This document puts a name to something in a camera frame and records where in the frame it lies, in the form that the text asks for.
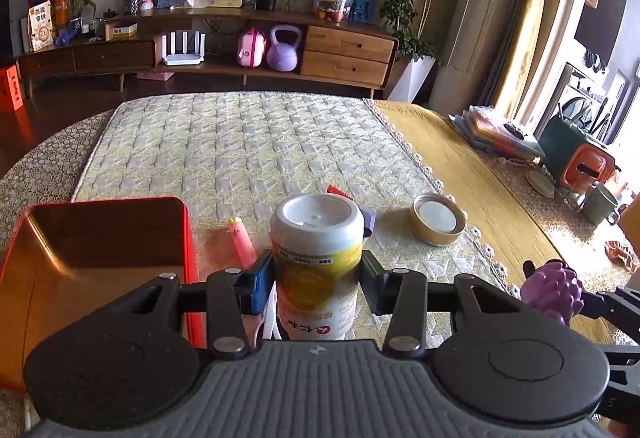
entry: bottle label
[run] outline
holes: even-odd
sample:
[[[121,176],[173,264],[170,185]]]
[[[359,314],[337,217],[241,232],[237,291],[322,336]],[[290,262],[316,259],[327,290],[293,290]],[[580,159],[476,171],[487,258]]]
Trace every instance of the bottle label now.
[[[337,339],[353,324],[362,243],[326,256],[289,252],[272,242],[278,314],[292,339]]]

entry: red block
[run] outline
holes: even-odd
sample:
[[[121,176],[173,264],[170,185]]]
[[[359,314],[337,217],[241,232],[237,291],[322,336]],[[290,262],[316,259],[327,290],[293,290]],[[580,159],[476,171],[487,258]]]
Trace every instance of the red block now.
[[[22,107],[22,92],[15,65],[0,69],[0,111],[18,111]]]
[[[329,194],[337,194],[338,196],[344,196],[345,198],[350,199],[351,201],[353,201],[353,198],[351,198],[351,196],[349,196],[347,193],[342,192],[340,189],[338,189],[338,187],[335,187],[333,185],[329,185],[326,188],[326,191]]]

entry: purple toy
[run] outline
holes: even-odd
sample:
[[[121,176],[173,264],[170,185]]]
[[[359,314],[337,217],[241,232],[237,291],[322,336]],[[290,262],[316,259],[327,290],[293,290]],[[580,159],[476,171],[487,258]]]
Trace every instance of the purple toy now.
[[[376,211],[360,207],[360,212],[364,218],[364,237],[370,238],[373,234],[373,227],[376,225]]]
[[[520,288],[524,303],[567,326],[584,306],[581,296],[582,281],[557,259],[537,268]]]
[[[60,30],[60,35],[53,38],[55,46],[66,46],[76,38],[78,32],[74,28],[68,30]]]

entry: purple block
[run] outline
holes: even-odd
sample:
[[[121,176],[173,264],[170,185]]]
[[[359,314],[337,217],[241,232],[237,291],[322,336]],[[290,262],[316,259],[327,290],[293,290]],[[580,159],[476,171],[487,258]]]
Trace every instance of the purple block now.
[[[373,209],[360,208],[362,216],[364,217],[364,237],[368,238],[373,234],[373,227],[376,224],[376,211]]]

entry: wooden tv cabinet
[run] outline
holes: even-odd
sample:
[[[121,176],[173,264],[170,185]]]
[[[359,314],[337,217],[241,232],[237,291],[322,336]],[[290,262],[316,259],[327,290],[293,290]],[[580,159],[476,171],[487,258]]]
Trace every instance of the wooden tv cabinet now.
[[[161,34],[194,30],[197,18],[241,19],[268,35],[275,24],[295,24],[303,30],[300,60],[292,72],[277,72],[263,61],[257,68],[240,66],[234,52],[205,55],[195,66],[166,66],[162,63]],[[20,78],[31,98],[35,79],[49,76],[118,74],[120,90],[124,76],[141,71],[229,74],[251,77],[277,77],[332,82],[384,89],[395,59],[398,41],[374,25],[343,21],[336,24],[313,14],[253,10],[248,8],[153,9],[140,14],[118,16],[106,25],[106,37],[121,24],[138,24],[134,37],[89,43],[83,38],[65,47],[47,47],[21,56]]]

